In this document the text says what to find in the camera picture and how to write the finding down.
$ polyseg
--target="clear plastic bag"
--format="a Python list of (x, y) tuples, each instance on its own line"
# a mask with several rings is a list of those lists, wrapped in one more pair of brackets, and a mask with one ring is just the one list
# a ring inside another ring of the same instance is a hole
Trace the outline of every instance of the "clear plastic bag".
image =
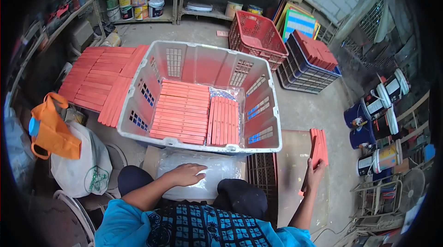
[(217, 155), (204, 152), (165, 148), (161, 150), (157, 178), (184, 163), (197, 163), (208, 167), (200, 171), (206, 177), (194, 185), (176, 186), (168, 190), (163, 198), (182, 199), (215, 199), (217, 185), (223, 179), (241, 178), (241, 159), (238, 156)]

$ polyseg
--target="black pants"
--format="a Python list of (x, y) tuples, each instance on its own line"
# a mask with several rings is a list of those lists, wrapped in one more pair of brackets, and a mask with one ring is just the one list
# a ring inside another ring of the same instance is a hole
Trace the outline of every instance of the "black pants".
[[(154, 179), (140, 167), (124, 167), (118, 175), (118, 189), (124, 196), (132, 190), (141, 188)], [(219, 195), (215, 198), (213, 207), (224, 211), (231, 211), (264, 220), (264, 213), (268, 208), (266, 195), (262, 189), (240, 179), (224, 179), (217, 186)], [(156, 208), (174, 205), (178, 201), (162, 199)]]

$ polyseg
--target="hand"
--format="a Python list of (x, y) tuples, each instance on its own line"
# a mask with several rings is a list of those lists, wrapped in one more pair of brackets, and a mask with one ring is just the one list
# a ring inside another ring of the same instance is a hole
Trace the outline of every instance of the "hand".
[(185, 163), (164, 173), (161, 179), (167, 181), (172, 187), (194, 185), (206, 176), (204, 173), (198, 175), (197, 173), (207, 168), (197, 163)]
[(312, 166), (312, 159), (307, 159), (307, 171), (306, 171), (306, 190), (305, 192), (316, 192), (318, 185), (323, 178), (323, 173), (325, 172), (325, 162), (320, 159), (318, 161), (318, 166), (314, 170)]

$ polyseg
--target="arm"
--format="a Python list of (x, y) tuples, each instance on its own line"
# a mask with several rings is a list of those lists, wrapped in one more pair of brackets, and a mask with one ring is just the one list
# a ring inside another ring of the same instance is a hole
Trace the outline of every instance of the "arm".
[(196, 163), (182, 164), (164, 173), (157, 180), (131, 191), (121, 199), (141, 211), (150, 211), (169, 189), (175, 186), (188, 186), (198, 183), (205, 177), (205, 174), (200, 173), (197, 175), (197, 173), (206, 168), (206, 166)]
[(318, 167), (314, 170), (312, 159), (307, 160), (307, 171), (305, 176), (306, 191), (304, 198), (297, 208), (296, 213), (289, 222), (290, 227), (308, 230), (311, 225), (312, 211), (314, 210), (315, 196), (317, 195), (318, 185), (323, 177), (325, 162), (320, 159)]

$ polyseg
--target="cable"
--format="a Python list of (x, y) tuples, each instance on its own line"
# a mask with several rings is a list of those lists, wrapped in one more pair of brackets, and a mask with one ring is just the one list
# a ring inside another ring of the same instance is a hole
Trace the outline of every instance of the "cable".
[(346, 224), (346, 226), (343, 228), (343, 230), (341, 230), (341, 231), (339, 231), (339, 232), (334, 232), (334, 231), (331, 230), (330, 228), (326, 228), (326, 229), (324, 229), (323, 231), (321, 231), (321, 233), (318, 234), (318, 236), (313, 240), (312, 243), (314, 243), (314, 242), (318, 239), (318, 237), (319, 237), (324, 231), (327, 231), (327, 230), (330, 230), (330, 231), (333, 232), (334, 234), (338, 235), (339, 233), (341, 233), (342, 231), (344, 231), (344, 230), (348, 227), (348, 225), (351, 224), (351, 222), (352, 222), (352, 220), (349, 221), (349, 223)]

